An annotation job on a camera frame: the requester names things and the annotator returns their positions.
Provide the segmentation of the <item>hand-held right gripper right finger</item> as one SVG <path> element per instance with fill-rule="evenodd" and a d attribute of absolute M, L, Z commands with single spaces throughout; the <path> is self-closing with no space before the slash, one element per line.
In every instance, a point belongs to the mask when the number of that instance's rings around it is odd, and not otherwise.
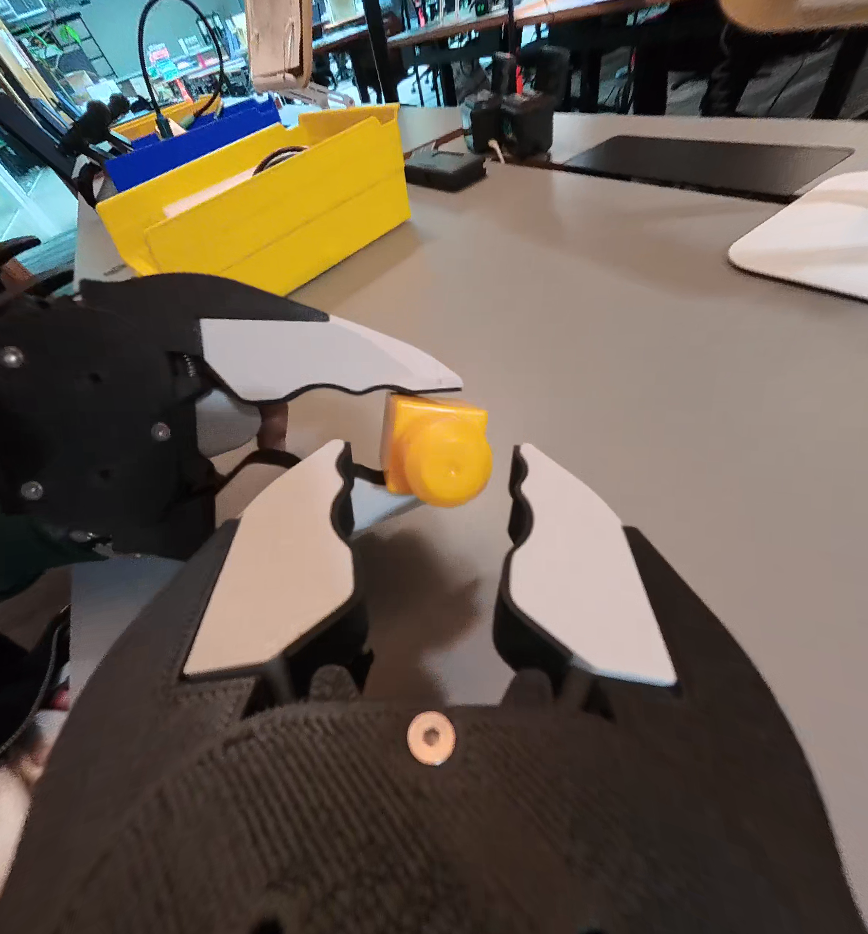
<path fill-rule="evenodd" d="M 616 512 L 529 443 L 510 469 L 510 551 L 500 574 L 494 645 L 512 671 L 570 671 L 658 688 L 677 672 Z"/>

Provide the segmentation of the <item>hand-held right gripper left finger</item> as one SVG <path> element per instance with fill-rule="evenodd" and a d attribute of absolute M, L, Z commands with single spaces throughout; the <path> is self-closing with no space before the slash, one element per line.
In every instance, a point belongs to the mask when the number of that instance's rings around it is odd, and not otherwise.
<path fill-rule="evenodd" d="M 342 440 L 272 480 L 228 523 L 231 539 L 183 661 L 183 680 L 253 677 L 307 691 L 324 666 L 362 689 L 368 612 L 351 545 L 354 463 Z"/>

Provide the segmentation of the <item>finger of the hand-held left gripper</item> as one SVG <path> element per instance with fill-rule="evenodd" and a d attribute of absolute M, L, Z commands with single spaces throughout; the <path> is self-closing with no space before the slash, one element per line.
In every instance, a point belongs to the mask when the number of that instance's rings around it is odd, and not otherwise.
<path fill-rule="evenodd" d="M 333 316 L 321 322 L 204 319 L 199 331 L 206 365 L 247 403 L 286 403 L 317 389 L 463 391 L 463 379 L 424 351 Z"/>
<path fill-rule="evenodd" d="M 349 536 L 360 536 L 381 522 L 403 516 L 425 503 L 408 493 L 395 493 L 386 484 L 380 469 L 354 465 L 354 482 L 350 492 L 353 528 Z"/>

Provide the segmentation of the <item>yellow toy block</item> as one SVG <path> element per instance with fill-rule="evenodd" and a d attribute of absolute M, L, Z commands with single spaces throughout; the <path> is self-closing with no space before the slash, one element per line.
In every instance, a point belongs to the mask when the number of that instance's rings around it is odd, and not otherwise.
<path fill-rule="evenodd" d="M 486 409 L 390 393 L 381 428 L 381 472 L 389 493 L 438 508 L 473 501 L 489 484 L 494 457 Z"/>

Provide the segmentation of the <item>person's left forearm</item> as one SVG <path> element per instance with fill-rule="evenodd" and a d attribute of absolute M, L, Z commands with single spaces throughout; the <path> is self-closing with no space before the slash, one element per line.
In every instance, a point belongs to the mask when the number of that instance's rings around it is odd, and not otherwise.
<path fill-rule="evenodd" d="M 0 507 L 0 603 L 27 590 L 48 571 L 102 561 L 94 543 L 77 542 L 67 531 Z"/>

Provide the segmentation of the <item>grey desk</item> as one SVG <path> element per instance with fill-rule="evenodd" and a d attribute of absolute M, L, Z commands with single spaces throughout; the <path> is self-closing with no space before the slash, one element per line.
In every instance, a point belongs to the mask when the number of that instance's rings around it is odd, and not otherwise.
<path fill-rule="evenodd" d="M 493 480 L 361 542 L 372 700 L 498 701 L 522 442 L 638 528 L 760 669 L 808 756 L 868 926 L 868 305 L 755 278 L 778 206 L 491 165 L 294 298 L 458 373 Z"/>

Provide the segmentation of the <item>black desk mat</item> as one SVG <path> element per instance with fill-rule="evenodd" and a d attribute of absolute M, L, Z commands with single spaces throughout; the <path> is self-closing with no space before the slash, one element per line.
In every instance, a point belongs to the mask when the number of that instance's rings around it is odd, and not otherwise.
<path fill-rule="evenodd" d="M 617 135 L 555 165 L 580 175 L 789 204 L 855 150 Z"/>

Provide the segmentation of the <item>yellow plastic bin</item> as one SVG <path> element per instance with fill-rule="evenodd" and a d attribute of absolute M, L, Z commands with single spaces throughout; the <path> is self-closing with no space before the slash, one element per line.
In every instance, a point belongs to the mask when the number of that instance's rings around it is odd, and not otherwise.
<path fill-rule="evenodd" d="M 399 104 L 306 112 L 96 211 L 137 275 L 212 274 L 287 296 L 411 217 Z"/>
<path fill-rule="evenodd" d="M 162 108 L 162 115 L 168 119 L 170 123 L 177 123 L 182 126 L 183 129 L 187 129 L 190 123 L 193 122 L 196 114 L 212 99 L 213 95 L 205 94 L 196 100 L 187 100 L 170 104 Z M 132 116 L 121 123 L 114 123 L 111 129 L 113 134 L 121 136 L 130 142 L 147 135 L 158 133 L 156 116 L 153 111 Z"/>

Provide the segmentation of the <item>black office chair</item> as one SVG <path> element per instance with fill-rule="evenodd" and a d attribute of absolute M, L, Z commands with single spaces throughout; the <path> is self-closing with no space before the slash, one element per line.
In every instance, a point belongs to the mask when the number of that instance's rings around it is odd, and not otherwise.
<path fill-rule="evenodd" d="M 55 267 L 42 274 L 32 274 L 19 259 L 42 245 L 37 237 L 23 236 L 0 242 L 0 300 L 28 295 L 46 298 L 72 285 L 73 270 Z"/>

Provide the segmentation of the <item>black flat box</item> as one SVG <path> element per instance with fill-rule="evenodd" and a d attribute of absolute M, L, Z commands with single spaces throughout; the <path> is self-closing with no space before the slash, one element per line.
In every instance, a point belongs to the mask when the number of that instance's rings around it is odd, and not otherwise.
<path fill-rule="evenodd" d="M 409 185 L 443 193 L 459 193 L 486 178 L 486 158 L 470 152 L 430 149 L 405 161 Z"/>

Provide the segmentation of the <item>blue plastic bin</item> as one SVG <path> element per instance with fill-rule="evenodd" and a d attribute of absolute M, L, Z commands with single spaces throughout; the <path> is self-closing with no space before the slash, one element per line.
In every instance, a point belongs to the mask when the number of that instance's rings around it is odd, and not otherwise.
<path fill-rule="evenodd" d="M 200 116 L 184 134 L 171 139 L 157 134 L 136 138 L 132 151 L 106 161 L 104 171 L 115 190 L 123 193 L 273 125 L 281 125 L 275 100 L 249 98 L 224 108 L 218 116 Z"/>

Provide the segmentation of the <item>white panel stand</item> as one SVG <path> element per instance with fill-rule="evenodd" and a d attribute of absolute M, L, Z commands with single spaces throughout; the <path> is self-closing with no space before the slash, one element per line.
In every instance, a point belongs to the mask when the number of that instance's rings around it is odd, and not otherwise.
<path fill-rule="evenodd" d="M 291 102 L 300 106 L 320 108 L 322 110 L 332 108 L 354 108 L 357 104 L 346 94 L 316 84 L 313 81 L 305 86 L 297 84 L 284 84 L 273 92 L 283 101 Z"/>

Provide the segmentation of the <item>black battery charger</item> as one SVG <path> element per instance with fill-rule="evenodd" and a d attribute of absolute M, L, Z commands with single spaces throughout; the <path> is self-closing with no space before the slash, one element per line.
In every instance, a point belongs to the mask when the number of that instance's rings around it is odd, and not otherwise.
<path fill-rule="evenodd" d="M 465 102 L 463 129 L 467 148 L 475 155 L 495 155 L 500 161 L 505 157 L 505 134 L 503 131 L 500 100 L 485 92 Z"/>
<path fill-rule="evenodd" d="M 505 95 L 501 104 L 504 150 L 516 160 L 549 152 L 553 141 L 555 98 L 542 91 Z"/>

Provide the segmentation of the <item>black steel pole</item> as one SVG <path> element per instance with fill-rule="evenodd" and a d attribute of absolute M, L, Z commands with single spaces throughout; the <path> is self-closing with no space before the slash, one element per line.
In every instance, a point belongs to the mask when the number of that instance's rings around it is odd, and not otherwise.
<path fill-rule="evenodd" d="M 364 1 L 363 8 L 381 97 L 385 103 L 396 103 L 397 90 L 396 84 L 393 81 L 391 64 L 389 62 L 387 36 L 385 33 L 384 19 L 381 13 L 381 4 L 379 1 Z"/>

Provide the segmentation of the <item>printed cardboard panel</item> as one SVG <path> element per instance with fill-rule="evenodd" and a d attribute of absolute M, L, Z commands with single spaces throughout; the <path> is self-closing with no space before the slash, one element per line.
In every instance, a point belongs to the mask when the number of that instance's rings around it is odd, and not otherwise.
<path fill-rule="evenodd" d="M 246 1 L 244 11 L 254 91 L 307 87 L 312 72 L 311 1 Z"/>

